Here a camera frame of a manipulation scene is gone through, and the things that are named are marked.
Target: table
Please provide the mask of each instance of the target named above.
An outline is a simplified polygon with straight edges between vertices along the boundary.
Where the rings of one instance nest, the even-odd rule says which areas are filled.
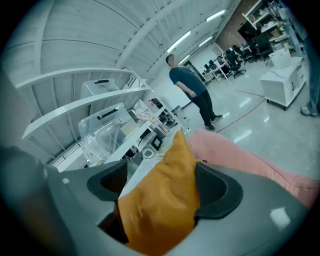
[[[228,77],[226,76],[226,74],[222,71],[222,67],[224,67],[224,66],[226,66],[226,65],[228,65],[229,66],[229,64],[228,64],[228,62],[226,61],[225,63],[223,63],[223,64],[221,64],[219,67],[217,67],[217,68],[215,68],[215,69],[213,69],[213,70],[211,70],[209,73],[207,73],[207,74],[205,74],[204,75],[204,79],[207,81],[207,79],[205,78],[205,76],[207,76],[207,75],[209,75],[209,74],[213,74],[214,75],[214,77],[215,77],[215,79],[218,81],[218,78],[217,78],[217,76],[216,76],[216,74],[215,74],[215,72],[217,72],[218,70],[220,70],[221,71],[221,73],[223,74],[223,76],[225,77],[225,79],[227,79],[228,80]]]
[[[222,67],[224,67],[224,66],[226,66],[226,65],[228,65],[228,62],[226,61],[225,63],[223,63],[223,64],[221,64],[219,67],[217,67],[216,69],[214,69],[214,70],[212,70],[210,73],[212,73],[213,75],[214,75],[214,77],[215,77],[215,79],[218,81],[218,78],[217,78],[217,76],[216,76],[216,74],[215,74],[215,72],[216,71],[218,71],[218,70],[220,70],[221,71],[221,73],[224,75],[224,77],[225,77],[225,79],[226,80],[228,80],[228,77],[226,76],[226,74],[222,71]]]
[[[210,82],[210,81],[214,78],[214,76],[213,76],[213,77],[210,77],[209,75],[211,75],[211,72],[205,73],[205,74],[203,75],[203,78],[204,78],[204,80],[205,80],[206,82]]]

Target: wall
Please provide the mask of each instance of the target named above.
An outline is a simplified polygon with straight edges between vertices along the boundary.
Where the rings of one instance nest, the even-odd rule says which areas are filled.
[[[189,61],[202,74],[206,70],[205,64],[209,64],[210,60],[215,60],[222,53],[220,47],[214,42],[204,47],[196,55],[192,56]]]
[[[172,83],[169,77],[169,72],[170,69],[167,66],[164,66],[160,70],[158,77],[150,82],[149,86],[156,96],[160,97],[164,104],[166,104],[172,111],[177,106],[183,108],[190,102],[190,100],[181,89]],[[154,97],[155,95],[153,93],[147,94],[143,97],[143,101],[146,102]]]
[[[222,50],[226,51],[233,45],[241,45],[246,42],[238,33],[238,29],[241,28],[242,23],[247,21],[242,14],[246,14],[256,2],[257,0],[242,0],[239,3],[232,17],[215,41]]]

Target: shiny floor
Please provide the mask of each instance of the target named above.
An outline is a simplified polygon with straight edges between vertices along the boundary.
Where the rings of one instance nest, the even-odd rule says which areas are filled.
[[[309,100],[309,83],[284,111],[263,97],[259,78],[270,67],[263,61],[247,63],[241,67],[245,75],[207,86],[215,114],[224,116],[213,124],[215,132],[285,171],[320,180],[320,116],[300,114],[300,107]],[[187,137],[205,128],[193,103],[184,108],[184,114],[190,119]]]

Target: black handle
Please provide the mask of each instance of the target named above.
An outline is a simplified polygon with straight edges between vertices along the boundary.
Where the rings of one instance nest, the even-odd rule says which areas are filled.
[[[109,83],[109,80],[108,79],[105,79],[105,80],[98,80],[96,82],[94,82],[95,84],[102,84],[102,83]]]
[[[112,113],[114,113],[114,112],[117,112],[118,111],[118,109],[113,109],[113,110],[111,110],[110,112],[108,112],[108,113],[105,113],[104,115],[102,115],[102,117],[100,117],[100,116],[97,116],[96,118],[98,119],[98,120],[101,120],[101,119],[103,119],[103,118],[105,118],[105,117],[107,117],[107,116],[109,116],[109,115],[111,115]]]

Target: dark t-shirt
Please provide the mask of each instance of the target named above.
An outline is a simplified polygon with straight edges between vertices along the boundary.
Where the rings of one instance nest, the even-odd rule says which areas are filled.
[[[190,69],[184,66],[172,68],[169,77],[174,84],[177,82],[183,83],[190,90],[194,91],[197,97],[207,90],[204,83]],[[183,92],[191,101],[193,101],[194,98],[192,98],[189,93]]]

